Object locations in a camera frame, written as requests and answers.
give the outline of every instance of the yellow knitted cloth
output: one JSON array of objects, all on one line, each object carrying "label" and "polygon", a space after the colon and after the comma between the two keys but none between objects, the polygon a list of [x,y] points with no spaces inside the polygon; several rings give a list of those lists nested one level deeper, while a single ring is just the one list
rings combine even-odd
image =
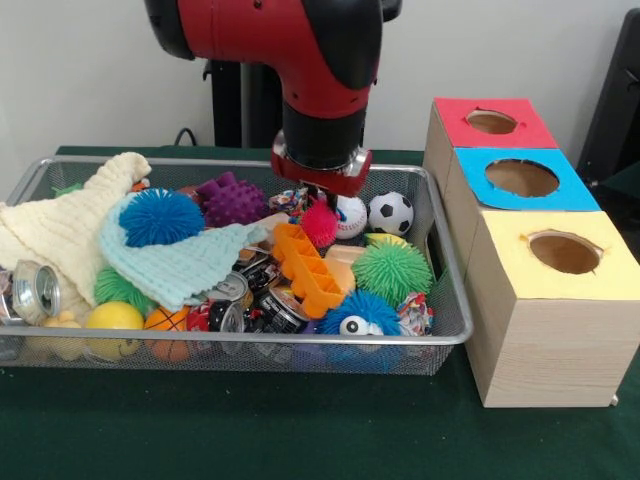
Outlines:
[{"label": "yellow knitted cloth", "polygon": [[33,260],[53,267],[62,309],[83,317],[95,306],[93,287],[106,265],[98,244],[102,222],[150,171],[142,155],[123,153],[100,167],[81,190],[15,207],[0,204],[0,265],[12,270],[18,260]]}]

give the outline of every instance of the yellow box top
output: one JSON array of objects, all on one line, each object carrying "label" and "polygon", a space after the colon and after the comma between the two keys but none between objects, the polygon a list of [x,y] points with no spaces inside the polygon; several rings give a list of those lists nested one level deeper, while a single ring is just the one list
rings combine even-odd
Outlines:
[{"label": "yellow box top", "polygon": [[482,216],[518,298],[640,300],[640,266],[606,213]]}]

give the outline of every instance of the light blue knitted cloth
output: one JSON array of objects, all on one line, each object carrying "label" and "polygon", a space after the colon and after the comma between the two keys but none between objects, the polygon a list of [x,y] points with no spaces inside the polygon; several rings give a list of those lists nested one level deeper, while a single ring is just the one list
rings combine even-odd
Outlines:
[{"label": "light blue knitted cloth", "polygon": [[192,295],[224,280],[240,250],[267,236],[261,226],[234,224],[172,245],[127,247],[127,233],[119,218],[134,196],[127,195],[107,215],[100,233],[102,253],[120,275],[172,312],[180,310]]}]

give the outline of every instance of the soccer ball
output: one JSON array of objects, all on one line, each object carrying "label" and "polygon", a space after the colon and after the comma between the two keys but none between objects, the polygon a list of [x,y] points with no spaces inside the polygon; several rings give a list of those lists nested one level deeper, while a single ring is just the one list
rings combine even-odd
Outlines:
[{"label": "soccer ball", "polygon": [[413,205],[404,195],[389,192],[369,203],[369,226],[375,233],[405,235],[413,224]]}]

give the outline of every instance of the purple spiky ball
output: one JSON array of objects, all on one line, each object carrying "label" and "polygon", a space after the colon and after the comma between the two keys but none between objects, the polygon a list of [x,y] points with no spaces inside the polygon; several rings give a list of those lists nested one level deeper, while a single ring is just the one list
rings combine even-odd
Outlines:
[{"label": "purple spiky ball", "polygon": [[232,172],[198,187],[205,197],[207,227],[226,227],[232,223],[248,225],[264,218],[267,204],[264,193],[246,180],[236,181]]}]

